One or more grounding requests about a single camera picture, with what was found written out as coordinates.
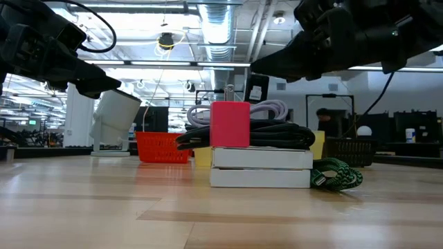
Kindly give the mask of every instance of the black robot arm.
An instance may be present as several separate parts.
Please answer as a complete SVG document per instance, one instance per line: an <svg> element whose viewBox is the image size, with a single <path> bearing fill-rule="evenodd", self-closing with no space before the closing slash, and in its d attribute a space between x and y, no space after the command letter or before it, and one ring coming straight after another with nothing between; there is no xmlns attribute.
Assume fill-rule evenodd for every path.
<svg viewBox="0 0 443 249"><path fill-rule="evenodd" d="M77 58L86 34L38 0L0 0L0 83L7 73L99 98L121 82Z"/></svg>
<svg viewBox="0 0 443 249"><path fill-rule="evenodd" d="M303 0L294 16L303 31L253 72L293 82L381 62L391 73L443 44L443 0Z"/></svg>

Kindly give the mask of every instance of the lamp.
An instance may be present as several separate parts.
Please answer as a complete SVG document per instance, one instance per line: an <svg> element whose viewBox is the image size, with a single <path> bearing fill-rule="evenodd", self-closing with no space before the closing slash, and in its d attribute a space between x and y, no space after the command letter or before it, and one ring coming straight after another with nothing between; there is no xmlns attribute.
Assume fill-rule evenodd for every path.
<svg viewBox="0 0 443 249"><path fill-rule="evenodd" d="M93 115L91 133L94 139L91 156L129 156L128 135L141 100L120 90L106 91ZM122 145L121 150L100 151L100 142Z"/></svg>
<svg viewBox="0 0 443 249"><path fill-rule="evenodd" d="M275 18L274 23L277 25L283 24L286 21L286 19L283 16L284 16L284 11L281 10L275 11L273 15L273 17Z"/></svg>

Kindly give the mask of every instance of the red plastic basket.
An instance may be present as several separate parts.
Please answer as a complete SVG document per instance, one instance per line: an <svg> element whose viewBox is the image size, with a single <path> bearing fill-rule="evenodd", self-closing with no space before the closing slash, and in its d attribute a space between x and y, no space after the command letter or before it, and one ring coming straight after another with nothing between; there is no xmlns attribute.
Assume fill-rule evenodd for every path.
<svg viewBox="0 0 443 249"><path fill-rule="evenodd" d="M180 133L136 132L138 157L146 163L187 163L189 151L177 150Z"/></svg>

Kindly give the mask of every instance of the black cable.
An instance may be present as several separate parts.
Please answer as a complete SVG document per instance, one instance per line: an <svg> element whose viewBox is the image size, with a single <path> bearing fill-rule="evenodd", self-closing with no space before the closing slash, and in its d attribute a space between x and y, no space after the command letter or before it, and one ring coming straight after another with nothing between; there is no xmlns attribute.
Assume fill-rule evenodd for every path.
<svg viewBox="0 0 443 249"><path fill-rule="evenodd" d="M358 120L356 120L355 122L354 122L354 124L352 124L352 126L341 136L341 138L344 138L345 136L346 136L346 134L348 134L356 125L357 125L357 123L359 122L359 120L363 117L363 116L366 116L371 110L372 110L372 108L374 108L375 107L375 105L381 100L381 98L383 97L383 95L385 95L385 92L386 92L386 89L388 89L388 86L389 86L389 83L391 82L391 80L392 80L392 77L394 77L394 73L395 72L392 72L390 75L389 75L389 78L388 78L388 81L386 82L386 84L385 84L385 86L383 87L383 90L381 91L381 93L380 93L380 95L379 95L379 97L370 105L370 107L368 108L368 110L366 110L364 113L363 113L363 115L361 115L360 116L360 118L358 119Z"/></svg>
<svg viewBox="0 0 443 249"><path fill-rule="evenodd" d="M210 127L186 127L185 134L177 137L177 149L210 146ZM281 120L251 120L251 146L271 146L284 149L309 149L315 135L306 127Z"/></svg>
<svg viewBox="0 0 443 249"><path fill-rule="evenodd" d="M99 14L97 14L97 12L93 11L92 9L84 6L81 3L77 3L75 1L72 0L42 0L43 2L61 2L61 3L70 3L73 4L75 6L78 6L80 8L83 8L87 11L89 11L90 13L92 13L93 15L95 15L97 18L99 18L99 20L101 20L104 24L106 24L106 26L108 26L108 28L110 29L111 33L112 33L112 44L108 47L108 48L104 48L104 49L90 49L87 48L83 45L79 46L79 49L86 51L86 52L90 52L90 53L106 53L112 50L112 48L114 48L117 44L117 34L116 31L112 28L111 24L109 24L105 19L103 19L103 17L101 17Z"/></svg>

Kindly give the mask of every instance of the pink box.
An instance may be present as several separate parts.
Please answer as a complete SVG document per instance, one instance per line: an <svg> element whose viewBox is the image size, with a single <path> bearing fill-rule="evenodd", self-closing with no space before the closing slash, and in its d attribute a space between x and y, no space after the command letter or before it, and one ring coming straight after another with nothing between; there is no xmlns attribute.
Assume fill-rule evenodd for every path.
<svg viewBox="0 0 443 249"><path fill-rule="evenodd" d="M250 109L248 102L213 102L210 106L210 146L248 147Z"/></svg>

